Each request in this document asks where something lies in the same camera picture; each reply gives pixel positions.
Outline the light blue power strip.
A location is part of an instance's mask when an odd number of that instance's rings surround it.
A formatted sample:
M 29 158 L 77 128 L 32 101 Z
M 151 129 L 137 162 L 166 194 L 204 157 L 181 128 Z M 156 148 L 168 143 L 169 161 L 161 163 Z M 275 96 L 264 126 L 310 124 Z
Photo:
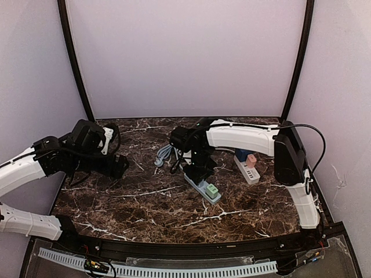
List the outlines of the light blue power strip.
M 184 174 L 184 178 L 185 180 L 198 192 L 200 193 L 203 198 L 205 200 L 207 200 L 210 204 L 214 205 L 216 204 L 220 199 L 221 199 L 221 194 L 219 192 L 218 194 L 218 197 L 215 198 L 215 199 L 211 199 L 206 193 L 205 193 L 205 189 L 206 189 L 206 186 L 209 185 L 210 183 L 208 183 L 207 181 L 205 180 L 202 180 L 201 182 L 199 182 L 198 184 L 196 184 L 191 178 L 189 178 L 186 174 Z

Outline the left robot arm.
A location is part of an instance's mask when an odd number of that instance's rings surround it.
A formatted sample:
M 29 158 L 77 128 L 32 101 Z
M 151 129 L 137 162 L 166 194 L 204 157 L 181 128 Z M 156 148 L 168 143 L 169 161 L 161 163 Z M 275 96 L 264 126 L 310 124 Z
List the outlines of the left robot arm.
M 1 195 L 31 181 L 59 172 L 96 172 L 114 179 L 122 178 L 129 167 L 125 156 L 109 152 L 108 139 L 76 140 L 70 136 L 46 137 L 35 142 L 19 156 L 1 165 Z M 76 235 L 70 217 L 40 215 L 1 203 L 1 232 L 19 233 L 58 241 Z

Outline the green cube charger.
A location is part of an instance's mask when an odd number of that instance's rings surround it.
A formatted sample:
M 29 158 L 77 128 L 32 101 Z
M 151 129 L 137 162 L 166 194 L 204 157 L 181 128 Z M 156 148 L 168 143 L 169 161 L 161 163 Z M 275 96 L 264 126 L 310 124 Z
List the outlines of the green cube charger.
M 213 185 L 209 184 L 206 186 L 205 193 L 211 198 L 215 199 L 218 197 L 219 190 Z

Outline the white power strip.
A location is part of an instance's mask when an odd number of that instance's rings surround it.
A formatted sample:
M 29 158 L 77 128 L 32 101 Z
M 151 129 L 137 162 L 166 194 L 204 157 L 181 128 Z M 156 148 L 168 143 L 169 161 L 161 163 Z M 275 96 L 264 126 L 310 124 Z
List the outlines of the white power strip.
M 254 167 L 248 168 L 246 162 L 240 162 L 236 156 L 234 156 L 234 162 L 249 185 L 256 184 L 260 181 L 260 174 Z

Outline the dark blue cube plug adapter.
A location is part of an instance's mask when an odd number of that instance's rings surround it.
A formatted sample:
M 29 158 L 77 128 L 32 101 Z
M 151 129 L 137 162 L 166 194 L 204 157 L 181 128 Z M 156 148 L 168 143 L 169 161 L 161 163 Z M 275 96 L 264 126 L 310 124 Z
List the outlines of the dark blue cube plug adapter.
M 254 152 L 245 149 L 235 149 L 235 156 L 240 162 L 246 161 L 250 154 L 254 154 Z

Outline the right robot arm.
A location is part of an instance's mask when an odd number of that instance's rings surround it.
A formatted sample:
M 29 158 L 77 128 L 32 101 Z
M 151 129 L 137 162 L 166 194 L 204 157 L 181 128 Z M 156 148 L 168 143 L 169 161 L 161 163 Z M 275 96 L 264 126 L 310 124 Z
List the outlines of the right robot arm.
M 297 132 L 299 125 L 251 125 L 222 119 L 197 123 L 181 137 L 182 152 L 190 152 L 191 163 L 184 166 L 184 177 L 205 193 L 205 181 L 216 166 L 211 154 L 216 148 L 258 152 L 274 159 L 274 177 L 290 193 L 299 215 L 301 229 L 316 230 L 319 208 L 311 193 L 316 168 L 306 161 L 306 152 Z

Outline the pink cube charger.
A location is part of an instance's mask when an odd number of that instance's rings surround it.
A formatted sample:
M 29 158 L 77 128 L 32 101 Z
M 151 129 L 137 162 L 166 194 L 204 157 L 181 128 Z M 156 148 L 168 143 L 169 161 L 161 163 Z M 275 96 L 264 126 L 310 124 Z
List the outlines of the pink cube charger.
M 246 158 L 246 166 L 247 166 L 247 168 L 249 168 L 249 169 L 254 168 L 255 165 L 256 165 L 256 162 L 257 162 L 257 159 L 254 156 L 254 154 L 248 154 L 248 156 Z

